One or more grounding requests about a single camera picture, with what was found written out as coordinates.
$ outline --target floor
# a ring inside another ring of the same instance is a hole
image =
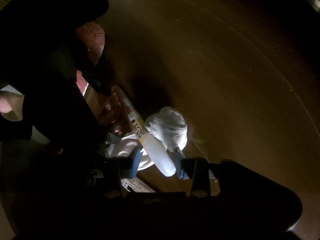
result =
[[[144,118],[178,109],[189,128],[187,156],[232,159],[296,192],[304,210],[295,232],[318,240],[317,12],[301,0],[109,1],[97,22],[110,80]],[[91,91],[94,111],[97,98]],[[138,176],[164,192],[191,187],[154,166]]]

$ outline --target crumpled white cloth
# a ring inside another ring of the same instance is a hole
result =
[[[177,147],[182,150],[187,144],[187,123],[182,114],[172,107],[166,106],[159,113],[149,116],[145,127],[171,152]],[[106,157],[127,157],[138,144],[138,137],[131,132],[123,137],[120,142],[110,145],[106,150]],[[142,149],[142,158],[138,171],[144,170],[153,164],[154,162],[146,151]]]
[[[149,116],[145,127],[171,152],[177,147],[182,150],[187,145],[187,122],[179,111],[170,106],[166,106],[159,113]]]

